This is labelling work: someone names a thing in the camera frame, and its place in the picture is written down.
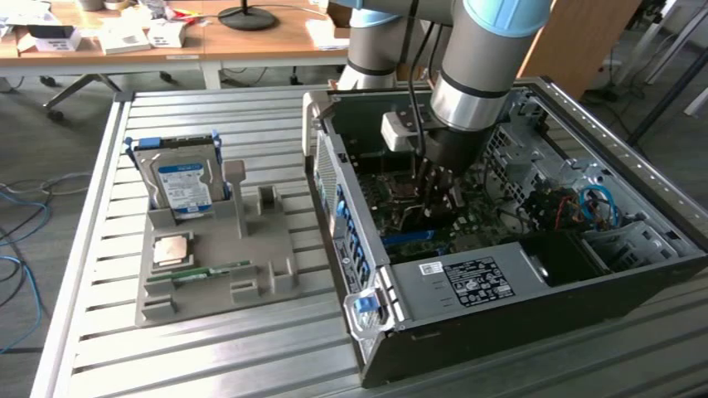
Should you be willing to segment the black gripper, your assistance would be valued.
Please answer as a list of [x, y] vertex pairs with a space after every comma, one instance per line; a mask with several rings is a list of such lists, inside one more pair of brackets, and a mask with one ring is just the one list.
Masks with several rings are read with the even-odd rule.
[[414, 174], [416, 192], [424, 208], [445, 201], [452, 209], [464, 206], [462, 177], [481, 157], [492, 132], [492, 127], [470, 132], [454, 129], [425, 132]]

